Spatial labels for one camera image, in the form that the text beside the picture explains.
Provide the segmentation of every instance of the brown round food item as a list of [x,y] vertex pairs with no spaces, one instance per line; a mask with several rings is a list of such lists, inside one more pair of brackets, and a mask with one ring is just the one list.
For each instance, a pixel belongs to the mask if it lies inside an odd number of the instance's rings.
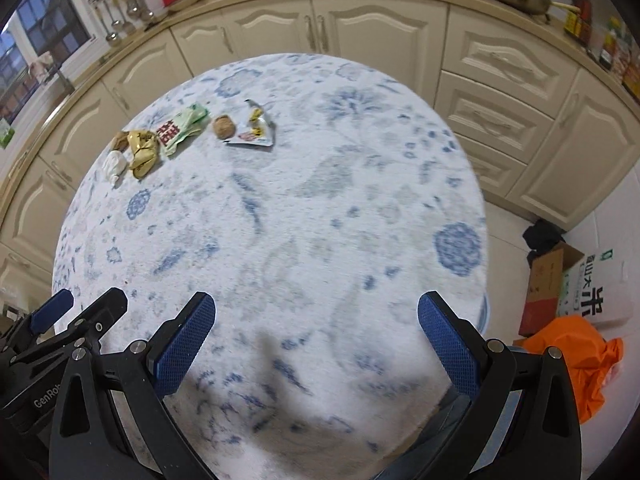
[[228,115],[220,115],[213,121],[213,131],[219,139],[230,139],[236,134],[236,125]]

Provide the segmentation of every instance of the floral tablecloth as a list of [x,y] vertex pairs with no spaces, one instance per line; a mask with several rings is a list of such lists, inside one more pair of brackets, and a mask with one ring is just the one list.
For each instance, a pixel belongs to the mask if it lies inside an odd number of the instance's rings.
[[417,322],[420,295],[437,290],[459,316],[480,321],[478,183],[417,95],[329,56],[210,70],[128,128],[153,128],[193,102],[212,117],[242,118],[246,98],[277,124],[272,150],[223,144],[208,126],[116,189],[102,176],[107,151],[95,161],[58,243],[52,289],[69,288],[76,306],[56,327],[117,286],[129,310],[102,351],[120,351],[207,292],[215,327],[164,402],[213,472],[368,478],[449,384]]

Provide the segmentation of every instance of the floor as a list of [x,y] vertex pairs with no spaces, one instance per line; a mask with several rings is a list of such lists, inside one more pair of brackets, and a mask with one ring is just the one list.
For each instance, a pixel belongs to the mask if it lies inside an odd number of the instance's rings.
[[529,283],[527,253],[522,233],[531,223],[493,204],[485,203],[489,233],[487,292],[490,304],[485,339],[506,344],[519,339],[518,328]]

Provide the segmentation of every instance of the beige cabinet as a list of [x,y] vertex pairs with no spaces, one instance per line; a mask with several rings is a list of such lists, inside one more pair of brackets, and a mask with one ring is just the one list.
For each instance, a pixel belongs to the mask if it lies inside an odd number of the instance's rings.
[[0,244],[0,287],[18,296],[28,312],[33,312],[51,297],[51,274]]
[[554,118],[578,65],[513,25],[451,6],[442,68],[505,92]]
[[433,0],[312,0],[324,54],[380,70],[435,101],[447,4]]
[[171,31],[164,30],[119,62],[102,80],[132,118],[191,77]]
[[47,272],[74,190],[38,156],[25,173],[7,210],[0,242]]
[[219,11],[178,23],[171,31],[193,75],[240,59]]
[[553,121],[488,86],[448,72],[440,75],[436,112],[457,134],[529,162]]
[[484,144],[456,135],[482,189],[504,197],[526,166]]
[[55,127],[39,155],[73,188],[129,119],[97,82]]
[[573,228],[640,156],[640,123],[609,89],[580,70],[559,119],[507,199]]
[[222,10],[241,58],[318,52],[311,0],[254,0]]

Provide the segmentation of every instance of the building outside window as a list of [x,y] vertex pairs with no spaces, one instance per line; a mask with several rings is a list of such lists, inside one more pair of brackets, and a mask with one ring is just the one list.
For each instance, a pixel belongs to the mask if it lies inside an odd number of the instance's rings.
[[22,0],[0,34],[0,116],[11,123],[37,90],[37,56],[49,51],[60,66],[88,40],[71,0]]

